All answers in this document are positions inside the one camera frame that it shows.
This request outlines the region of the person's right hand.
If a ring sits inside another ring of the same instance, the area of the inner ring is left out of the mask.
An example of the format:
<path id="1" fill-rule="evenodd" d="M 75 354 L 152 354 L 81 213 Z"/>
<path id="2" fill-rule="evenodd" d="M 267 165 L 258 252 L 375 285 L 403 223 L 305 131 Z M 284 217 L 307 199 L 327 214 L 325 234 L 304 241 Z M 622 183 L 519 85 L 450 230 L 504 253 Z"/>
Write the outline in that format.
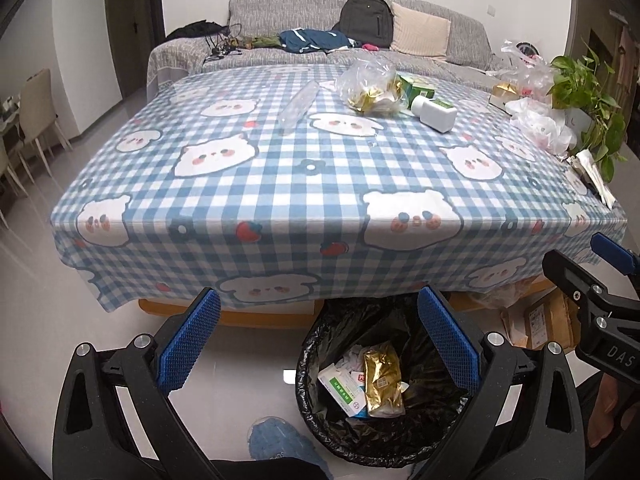
<path id="1" fill-rule="evenodd" d="M 587 426 L 587 442 L 596 448 L 615 428 L 627 430 L 639 417 L 639 403 L 632 404 L 623 414 L 620 407 L 631 397 L 631 386 L 609 374 L 595 374 L 592 379 L 598 386 Z"/>

